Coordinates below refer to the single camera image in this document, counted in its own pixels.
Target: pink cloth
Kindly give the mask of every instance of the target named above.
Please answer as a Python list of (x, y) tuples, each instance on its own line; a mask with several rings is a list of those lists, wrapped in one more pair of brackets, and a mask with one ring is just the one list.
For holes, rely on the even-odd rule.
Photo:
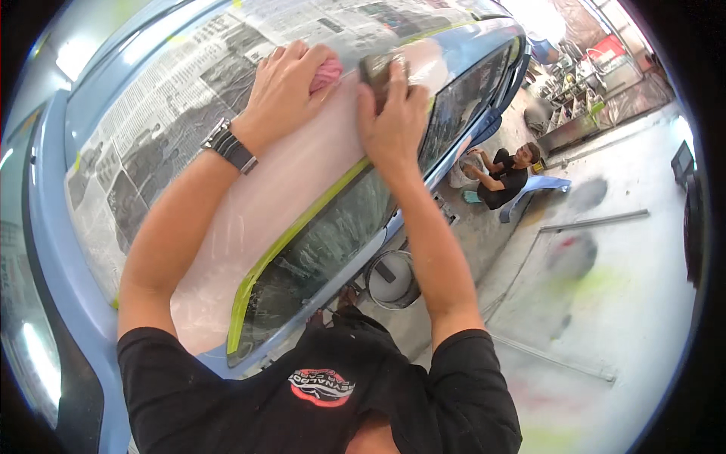
[(317, 92), (331, 85), (340, 78), (343, 73), (343, 65), (337, 58), (329, 58), (318, 67), (318, 71), (310, 83), (310, 94)]

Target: black t-shirt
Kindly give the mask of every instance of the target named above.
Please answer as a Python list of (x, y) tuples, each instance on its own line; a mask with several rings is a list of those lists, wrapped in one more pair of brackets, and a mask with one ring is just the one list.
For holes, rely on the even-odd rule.
[(401, 454), (516, 453), (517, 414), (492, 339), (441, 343), (431, 371), (375, 330), (311, 328), (245, 380), (223, 380), (171, 335), (118, 342), (131, 432), (144, 453), (344, 453), (368, 410), (385, 413)]
[(490, 209), (495, 210), (519, 194), (519, 191), (527, 184), (528, 174), (527, 169), (512, 169), (514, 158), (509, 156), (509, 152), (504, 148), (500, 148), (497, 151), (492, 163), (504, 164), (502, 171), (489, 174), (491, 178), (501, 181), (504, 189), (490, 191), (484, 184), (479, 183), (479, 186), (476, 188), (476, 194)]

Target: t-shirt logo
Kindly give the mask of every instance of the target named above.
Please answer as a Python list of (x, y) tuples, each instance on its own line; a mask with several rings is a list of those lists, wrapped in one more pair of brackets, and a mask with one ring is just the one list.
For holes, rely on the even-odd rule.
[(287, 377), (293, 394), (318, 407), (340, 407), (356, 387), (333, 369), (300, 369)]

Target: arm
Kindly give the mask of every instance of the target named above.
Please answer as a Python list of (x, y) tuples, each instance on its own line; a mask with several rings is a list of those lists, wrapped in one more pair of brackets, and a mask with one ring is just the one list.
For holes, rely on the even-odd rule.
[(481, 184), (484, 185), (484, 187), (492, 192), (501, 191), (504, 189), (504, 183), (502, 183), (499, 180), (495, 180), (494, 178), (491, 178), (489, 175), (485, 174), (481, 170), (477, 169), (474, 166), (466, 166), (467, 171), (471, 172), (476, 179), (478, 179)]
[(472, 147), (471, 149), (469, 149), (469, 151), (467, 151), (467, 154), (471, 153), (478, 153), (481, 156), (481, 160), (484, 162), (484, 167), (486, 167), (486, 170), (488, 170), (489, 173), (496, 173), (504, 170), (504, 164), (493, 164), (492, 161), (489, 159), (489, 156), (486, 155), (486, 151), (484, 151), (483, 148)]
[(469, 328), (483, 329), (469, 266), (449, 225), (423, 184), (417, 150), (426, 124), (428, 90), (407, 83), (391, 63), (388, 100), (375, 117), (371, 89), (359, 87), (359, 133), (364, 149), (403, 210), (414, 271), (431, 318), (433, 349)]
[[(326, 46), (308, 50), (302, 41), (295, 41), (260, 62), (247, 108), (230, 126), (255, 157), (317, 114), (335, 87), (310, 95), (310, 83), (317, 68), (334, 56)], [(121, 275), (119, 338), (143, 326), (176, 336), (171, 295), (197, 256), (222, 198), (239, 177), (232, 164), (206, 150), (150, 209)]]

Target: person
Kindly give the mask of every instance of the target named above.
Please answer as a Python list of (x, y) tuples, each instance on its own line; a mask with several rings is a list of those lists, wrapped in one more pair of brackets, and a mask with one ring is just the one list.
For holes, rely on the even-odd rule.
[(484, 161), (489, 175), (471, 164), (464, 166), (464, 173), (471, 179), (479, 180), (476, 194), (489, 209), (495, 210), (517, 196), (524, 185), (527, 184), (527, 168), (539, 161), (539, 147), (528, 142), (517, 149), (510, 156), (504, 148), (500, 148), (494, 156), (494, 162), (489, 160), (481, 147), (472, 147), (468, 154), (478, 153)]
[[(260, 161), (313, 118), (334, 88), (309, 94), (335, 53), (295, 41), (258, 67), (246, 110), (230, 126)], [(121, 277), (118, 363), (141, 453), (515, 453), (513, 400), (485, 331), (460, 245), (423, 183), (417, 150), (428, 92), (390, 68), (375, 115), (359, 87), (363, 148), (403, 210), (415, 274), (431, 318), (431, 369), (411, 365), (390, 333), (350, 304), (333, 326), (309, 323), (296, 347), (245, 380), (224, 380), (176, 338), (169, 301), (213, 215), (240, 175), (202, 151), (152, 206)]]

